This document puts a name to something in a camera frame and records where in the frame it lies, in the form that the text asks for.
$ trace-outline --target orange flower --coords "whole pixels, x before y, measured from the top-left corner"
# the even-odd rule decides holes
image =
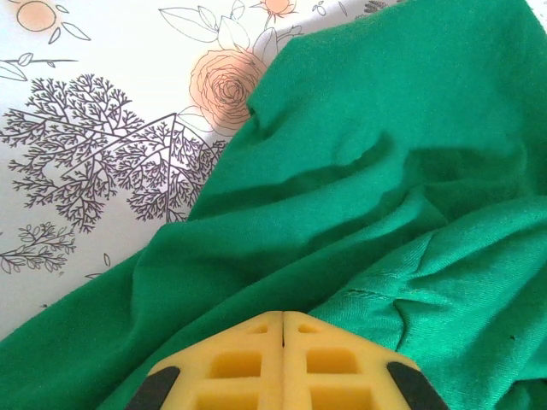
[[[265,71],[243,49],[209,51],[191,72],[190,95],[216,132],[232,136],[249,119],[247,98]]]
[[[260,0],[260,3],[253,7],[262,7],[270,17],[273,16],[275,21],[276,17],[283,17],[294,12],[296,6],[296,0]]]

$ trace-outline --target floral patterned fabric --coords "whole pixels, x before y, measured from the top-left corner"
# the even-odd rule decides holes
[[[0,338],[186,218],[291,38],[400,1],[0,0]]]

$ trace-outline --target green fabric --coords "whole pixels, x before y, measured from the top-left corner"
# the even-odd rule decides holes
[[[0,343],[0,408],[121,409],[160,359],[299,310],[453,410],[547,403],[547,44],[524,0],[298,38],[187,223]]]

